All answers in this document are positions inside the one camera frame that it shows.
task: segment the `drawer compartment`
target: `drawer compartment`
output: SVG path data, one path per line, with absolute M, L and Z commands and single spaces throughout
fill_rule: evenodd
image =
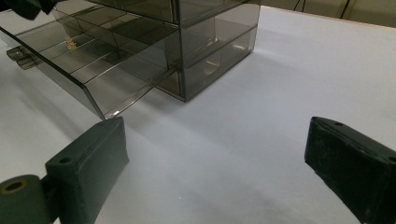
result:
M 50 23 L 9 35 L 42 62 L 38 69 L 102 119 L 177 70 L 175 51 L 166 49 L 178 43 L 173 25 L 100 6 L 73 15 L 54 9 L 53 15 Z
M 190 99 L 253 51 L 260 8 L 256 1 L 181 27 L 186 98 Z
M 128 11 L 136 15 L 191 25 L 214 17 L 247 0 L 89 0 L 90 2 Z

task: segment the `clear plastic drawer organizer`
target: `clear plastic drawer organizer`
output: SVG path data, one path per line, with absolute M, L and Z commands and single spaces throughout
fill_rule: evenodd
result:
M 254 48 L 260 0 L 64 1 L 7 52 L 101 119 L 152 88 L 188 101 Z

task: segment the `white table surface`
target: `white table surface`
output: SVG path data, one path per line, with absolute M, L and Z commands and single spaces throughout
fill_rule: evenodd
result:
M 1 46 L 0 180 L 42 177 L 100 120 Z M 309 121 L 396 149 L 395 96 L 396 29 L 263 7 L 228 74 L 187 104 L 153 90 L 122 113 L 131 162 L 96 223 L 359 223 L 304 163 Z

